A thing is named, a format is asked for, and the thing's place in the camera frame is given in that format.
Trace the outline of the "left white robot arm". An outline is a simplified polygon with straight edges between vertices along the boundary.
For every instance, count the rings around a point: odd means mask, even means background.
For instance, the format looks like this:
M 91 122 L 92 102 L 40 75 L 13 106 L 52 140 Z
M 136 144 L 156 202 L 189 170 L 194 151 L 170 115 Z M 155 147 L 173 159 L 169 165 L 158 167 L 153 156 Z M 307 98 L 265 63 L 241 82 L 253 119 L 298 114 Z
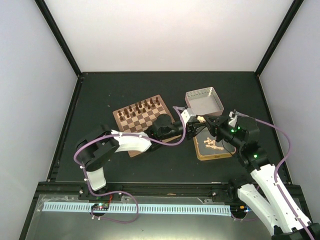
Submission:
M 185 138 L 198 135 L 205 127 L 202 117 L 189 114 L 187 110 L 176 122 L 172 122 L 168 114 L 161 114 L 147 130 L 138 133 L 119 132 L 102 125 L 98 136 L 87 137 L 77 145 L 73 159 L 83 169 L 90 186 L 89 193 L 101 200 L 108 192 L 104 166 L 113 154 L 129 151 L 144 153 L 160 146 L 177 146 Z

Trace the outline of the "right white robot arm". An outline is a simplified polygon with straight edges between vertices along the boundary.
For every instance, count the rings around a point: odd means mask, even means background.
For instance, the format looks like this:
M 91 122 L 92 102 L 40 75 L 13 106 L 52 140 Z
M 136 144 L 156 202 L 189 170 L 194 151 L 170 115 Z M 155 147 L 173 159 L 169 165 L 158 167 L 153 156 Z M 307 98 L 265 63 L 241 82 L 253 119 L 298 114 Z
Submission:
M 260 146 L 260 129 L 249 116 L 204 116 L 212 136 L 236 149 L 240 164 L 263 193 L 252 183 L 234 184 L 227 189 L 228 198 L 244 202 L 262 221 L 273 240 L 318 240 L 320 225 L 313 223 L 299 208 Z

